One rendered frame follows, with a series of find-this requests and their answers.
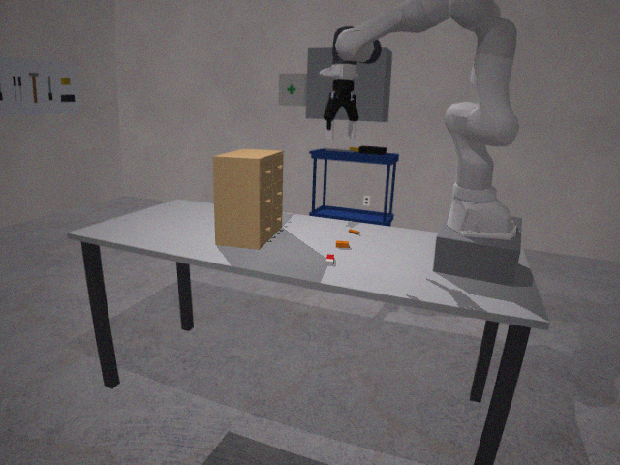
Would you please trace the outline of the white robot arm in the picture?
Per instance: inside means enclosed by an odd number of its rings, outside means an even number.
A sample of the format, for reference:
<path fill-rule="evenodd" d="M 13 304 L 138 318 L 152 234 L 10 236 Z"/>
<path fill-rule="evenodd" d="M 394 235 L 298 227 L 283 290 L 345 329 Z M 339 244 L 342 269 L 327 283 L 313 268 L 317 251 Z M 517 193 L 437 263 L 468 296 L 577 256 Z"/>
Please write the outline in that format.
<path fill-rule="evenodd" d="M 391 32 L 419 33 L 449 18 L 475 30 L 478 45 L 470 80 L 478 103 L 452 104 L 445 114 L 457 156 L 447 225 L 462 236 L 512 239 L 516 225 L 496 199 L 497 189 L 491 186 L 494 162 L 485 146 L 508 146 L 519 130 L 509 95 L 516 27 L 500 18 L 496 5 L 493 0 L 407 0 L 358 27 L 338 28 L 332 67 L 321 70 L 320 77 L 358 77 L 357 62 L 376 62 L 382 51 L 378 39 Z"/>

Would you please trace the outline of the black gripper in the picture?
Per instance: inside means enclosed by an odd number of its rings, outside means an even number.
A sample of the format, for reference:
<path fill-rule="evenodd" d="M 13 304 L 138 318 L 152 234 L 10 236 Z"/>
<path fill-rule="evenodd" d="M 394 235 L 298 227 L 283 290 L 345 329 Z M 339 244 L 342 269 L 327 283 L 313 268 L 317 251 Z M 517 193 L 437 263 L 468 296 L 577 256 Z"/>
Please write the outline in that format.
<path fill-rule="evenodd" d="M 324 119 L 326 120 L 325 138 L 333 140 L 334 121 L 332 120 L 340 107 L 343 106 L 350 119 L 348 138 L 354 139 L 356 135 L 356 121 L 358 121 L 356 95 L 351 95 L 351 91 L 354 91 L 354 82 L 352 80 L 335 80 L 333 82 L 333 90 L 335 92 L 329 93 L 329 100 L 324 114 Z"/>

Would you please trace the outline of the small tan wooden chest of drawers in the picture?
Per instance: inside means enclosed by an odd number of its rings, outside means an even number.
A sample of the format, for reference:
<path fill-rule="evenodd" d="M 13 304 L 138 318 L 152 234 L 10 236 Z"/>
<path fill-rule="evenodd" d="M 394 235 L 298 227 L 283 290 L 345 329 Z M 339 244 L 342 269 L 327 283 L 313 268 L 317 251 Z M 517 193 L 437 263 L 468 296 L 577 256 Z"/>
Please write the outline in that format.
<path fill-rule="evenodd" d="M 278 153 L 279 152 L 279 153 Z M 260 250 L 261 160 L 282 150 L 240 149 L 213 156 L 215 245 Z M 248 159 L 251 158 L 251 159 Z"/>

